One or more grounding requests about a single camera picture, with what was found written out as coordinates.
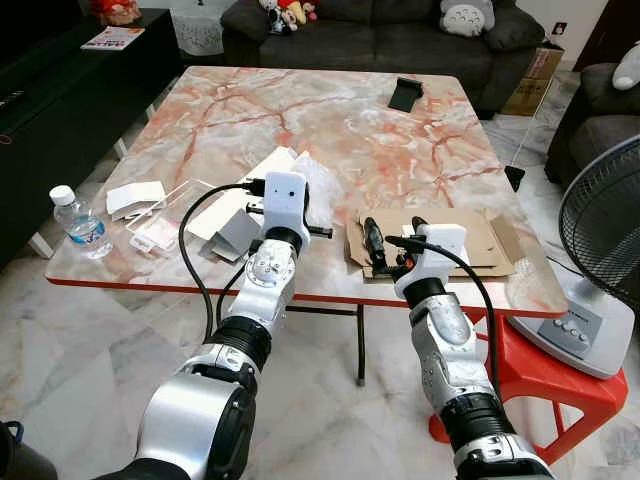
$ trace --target electric fan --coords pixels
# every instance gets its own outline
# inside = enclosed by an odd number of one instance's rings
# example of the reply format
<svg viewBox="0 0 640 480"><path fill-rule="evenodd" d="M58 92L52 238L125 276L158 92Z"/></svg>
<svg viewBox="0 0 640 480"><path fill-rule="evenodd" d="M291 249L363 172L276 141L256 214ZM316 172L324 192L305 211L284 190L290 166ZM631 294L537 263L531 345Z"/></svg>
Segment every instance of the electric fan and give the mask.
<svg viewBox="0 0 640 480"><path fill-rule="evenodd" d="M569 312L511 324L550 355L598 378L618 373L640 307L640 135L585 168L562 199L560 238L584 277L554 271Z"/></svg>

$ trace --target water bottle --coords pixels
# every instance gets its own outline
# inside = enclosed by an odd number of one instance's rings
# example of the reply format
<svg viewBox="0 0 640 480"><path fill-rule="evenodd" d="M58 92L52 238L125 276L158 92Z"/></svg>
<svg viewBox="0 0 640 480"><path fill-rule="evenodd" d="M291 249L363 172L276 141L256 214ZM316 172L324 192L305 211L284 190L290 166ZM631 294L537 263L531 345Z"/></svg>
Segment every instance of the water bottle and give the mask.
<svg viewBox="0 0 640 480"><path fill-rule="evenodd" d="M75 245L89 258L101 258L113 248L104 223L91 213L91 208L78 200L67 185L58 185L49 192L55 204L53 217L62 225Z"/></svg>

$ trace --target fan grille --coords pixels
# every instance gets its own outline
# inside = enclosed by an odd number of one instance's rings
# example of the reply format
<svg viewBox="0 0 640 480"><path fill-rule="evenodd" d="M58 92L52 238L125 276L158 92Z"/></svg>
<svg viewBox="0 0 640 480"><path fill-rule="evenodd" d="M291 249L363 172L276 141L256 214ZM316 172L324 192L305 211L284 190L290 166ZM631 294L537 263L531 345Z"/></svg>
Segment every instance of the fan grille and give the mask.
<svg viewBox="0 0 640 480"><path fill-rule="evenodd" d="M576 178L560 208L560 238L587 278L640 307L640 136Z"/></svg>

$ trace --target black cable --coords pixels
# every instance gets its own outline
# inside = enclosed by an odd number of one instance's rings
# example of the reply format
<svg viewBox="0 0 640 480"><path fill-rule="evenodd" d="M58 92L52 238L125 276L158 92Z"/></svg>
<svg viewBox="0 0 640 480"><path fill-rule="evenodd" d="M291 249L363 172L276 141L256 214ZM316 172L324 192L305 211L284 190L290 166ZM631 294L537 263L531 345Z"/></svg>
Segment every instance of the black cable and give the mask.
<svg viewBox="0 0 640 480"><path fill-rule="evenodd" d="M489 292L484 287L482 280L478 277L478 274L473 271L464 260L462 260L457 255L451 253L449 250L446 250L438 245L432 245L427 242L423 242L422 240L412 239L412 238L402 238L404 242L413 243L414 245L424 248L426 250L431 250L432 252L439 253L440 255L447 257L449 260L455 262L460 268L462 268L469 278L473 280L473 283L476 284L478 290L480 290L480 294L482 295L482 299L484 300L484 304L487 307L487 330L488 330L488 338L489 338L489 356L491 359L491 383L493 384L493 389L496 392L496 396L498 400L502 402L502 395L500 393L500 382L498 377L498 338L496 333L496 315L493 310L493 303L491 303L491 298L489 297Z"/></svg>
<svg viewBox="0 0 640 480"><path fill-rule="evenodd" d="M576 275L580 275L582 278L584 278L584 275L580 272L578 272L577 270L574 270L573 268L569 268L567 267L565 264L560 263L558 260L556 260L553 257L550 257L549 255L547 255L547 259L551 260L553 263L556 263L558 265L560 265L562 268L564 268L565 270L571 272L571 273L575 273Z"/></svg>
<svg viewBox="0 0 640 480"><path fill-rule="evenodd" d="M207 287L205 287L204 282L198 275L198 272L196 272L196 269L193 268L193 264L191 263L191 260L189 260L189 255L187 254L187 249L185 248L185 245L184 245L184 229L186 228L187 223L189 222L189 217L191 217L193 212L195 212L195 210L200 205L202 205L202 203L205 200L207 200L209 197L212 197L216 193L220 193L225 190L232 190L234 188L242 188L242 189L248 190L250 189L250 184L233 183L230 185L222 185L220 187L216 187L212 190L209 190L207 193L202 195L198 200L196 200L195 203L191 205L191 207L189 207L189 210L187 210L187 212L184 214L184 217L180 222L180 228L178 229L178 246L180 247L180 254L182 255L182 260L184 261L184 264L187 266L187 270L189 270L189 273L191 274L193 281L196 282L196 285L198 286L198 289L202 294L202 298L204 298L204 306L207 310L207 326L205 329L205 337L202 343L205 343L207 341L207 339L209 338L213 330L213 306L211 305L211 298L209 297L209 292L207 292Z"/></svg>
<svg viewBox="0 0 640 480"><path fill-rule="evenodd" d="M220 328L220 326L222 325L222 301L224 300L224 297L227 295L227 293L229 293L229 289L231 289L233 284L236 283L238 278L240 278L240 275L242 275L242 272L244 272L245 265L242 265L242 267L240 267L240 270L238 270L233 275L233 277L231 277L231 280L227 282L227 284L222 289L222 293L218 297L218 302L216 303L216 325L218 326L218 328ZM213 332L205 332L205 338L209 338L212 333Z"/></svg>

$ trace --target cardboard box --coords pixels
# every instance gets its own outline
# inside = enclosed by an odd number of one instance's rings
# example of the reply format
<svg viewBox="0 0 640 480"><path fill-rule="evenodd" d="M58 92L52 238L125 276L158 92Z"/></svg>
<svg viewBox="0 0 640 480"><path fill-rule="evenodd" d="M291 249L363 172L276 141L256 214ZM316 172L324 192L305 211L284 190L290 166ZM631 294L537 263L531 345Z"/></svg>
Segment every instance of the cardboard box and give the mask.
<svg viewBox="0 0 640 480"><path fill-rule="evenodd" d="M536 54L520 80L511 98L507 100L502 113L505 115L531 116L544 100L553 74L564 55L564 50L557 45L546 42L536 49Z"/></svg>
<svg viewBox="0 0 640 480"><path fill-rule="evenodd" d="M563 55L564 50L561 47L550 42L545 42L542 47L536 49L536 54L524 78L531 80L551 80Z"/></svg>
<svg viewBox="0 0 640 480"><path fill-rule="evenodd" d="M505 115L534 115L542 103L550 83L551 80L523 78L511 98L507 100L502 113Z"/></svg>
<svg viewBox="0 0 640 480"><path fill-rule="evenodd" d="M359 223L350 222L346 226L349 256L362 267L365 279L372 279L373 272L369 254L364 246L362 224L367 217L373 217L383 235L401 235L404 225L411 225L414 215L432 224L454 223L467 229L465 249L469 263L476 273L483 277L501 277L514 272L513 263L524 256L517 233L504 217L484 210L468 208L405 208L376 209L359 212ZM398 248L385 242L387 263L394 265ZM453 276L467 274L459 268Z"/></svg>

